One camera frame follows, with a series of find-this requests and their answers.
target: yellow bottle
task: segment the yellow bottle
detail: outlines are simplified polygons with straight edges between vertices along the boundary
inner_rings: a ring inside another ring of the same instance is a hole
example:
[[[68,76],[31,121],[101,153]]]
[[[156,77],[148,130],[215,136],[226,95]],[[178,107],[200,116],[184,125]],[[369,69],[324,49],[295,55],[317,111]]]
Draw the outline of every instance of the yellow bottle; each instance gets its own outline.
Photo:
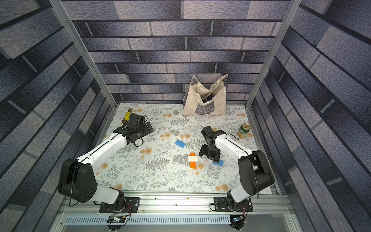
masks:
[[[129,115],[131,114],[131,112],[133,111],[132,108],[129,108],[128,112],[125,114],[125,117],[124,119],[121,121],[122,122],[122,126],[126,126],[126,124],[129,122]]]

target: floral tablecloth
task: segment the floral tablecloth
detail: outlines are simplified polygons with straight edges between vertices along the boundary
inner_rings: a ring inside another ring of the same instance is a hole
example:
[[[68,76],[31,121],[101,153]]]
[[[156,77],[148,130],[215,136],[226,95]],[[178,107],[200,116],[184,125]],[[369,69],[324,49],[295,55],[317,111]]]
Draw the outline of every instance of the floral tablecloth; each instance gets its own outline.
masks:
[[[148,116],[154,132],[143,137],[142,146],[131,143],[108,159],[95,173],[99,184],[123,190],[210,193],[227,192],[239,184],[238,164],[223,151],[222,167],[204,156],[198,157],[196,168],[191,169],[187,156],[190,152],[198,155],[205,144],[201,130],[206,126],[237,136],[241,124],[248,122],[243,106],[227,105],[226,116],[182,116],[182,105],[121,103],[106,137],[122,125],[129,108]],[[185,147],[175,145],[176,140]],[[252,133],[239,143],[257,149]],[[269,187],[260,193],[272,194]]]

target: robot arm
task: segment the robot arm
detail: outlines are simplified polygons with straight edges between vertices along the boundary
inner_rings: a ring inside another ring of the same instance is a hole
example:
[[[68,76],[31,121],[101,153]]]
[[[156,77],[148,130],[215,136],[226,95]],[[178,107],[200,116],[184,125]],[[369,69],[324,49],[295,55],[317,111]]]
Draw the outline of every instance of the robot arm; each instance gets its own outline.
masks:
[[[274,183],[272,170],[262,151],[252,151],[241,146],[222,130],[214,132],[211,127],[205,127],[201,133],[207,145],[202,145],[199,156],[205,155],[208,159],[219,162],[220,150],[223,150],[238,162],[241,183],[227,193],[227,202],[231,209]]]
[[[58,192],[82,203],[103,202],[112,211],[120,212],[125,205],[124,193],[98,184],[94,173],[127,144],[137,146],[136,140],[142,140],[143,144],[142,137],[153,132],[151,124],[144,119],[142,115],[131,114],[126,127],[117,128],[104,142],[76,160],[67,159],[62,165]]]

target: beer can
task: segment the beer can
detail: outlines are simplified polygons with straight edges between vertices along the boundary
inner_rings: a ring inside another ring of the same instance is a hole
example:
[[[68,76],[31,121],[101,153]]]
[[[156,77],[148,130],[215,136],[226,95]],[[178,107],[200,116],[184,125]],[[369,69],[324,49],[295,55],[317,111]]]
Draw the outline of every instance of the beer can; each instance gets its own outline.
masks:
[[[250,130],[251,130],[250,125],[247,124],[247,123],[244,123],[244,124],[242,124],[242,125],[240,126],[240,129],[239,129],[239,131],[238,131],[238,133],[237,133],[237,136],[240,137],[240,138],[245,138],[245,135],[246,135],[247,133],[249,133]]]

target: tote bag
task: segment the tote bag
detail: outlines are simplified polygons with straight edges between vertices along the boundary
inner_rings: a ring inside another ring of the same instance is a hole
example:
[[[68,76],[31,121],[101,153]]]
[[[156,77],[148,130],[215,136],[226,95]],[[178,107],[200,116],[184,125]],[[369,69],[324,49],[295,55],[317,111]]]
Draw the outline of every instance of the tote bag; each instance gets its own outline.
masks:
[[[193,75],[183,99],[183,115],[225,115],[227,77],[220,77],[207,89]]]

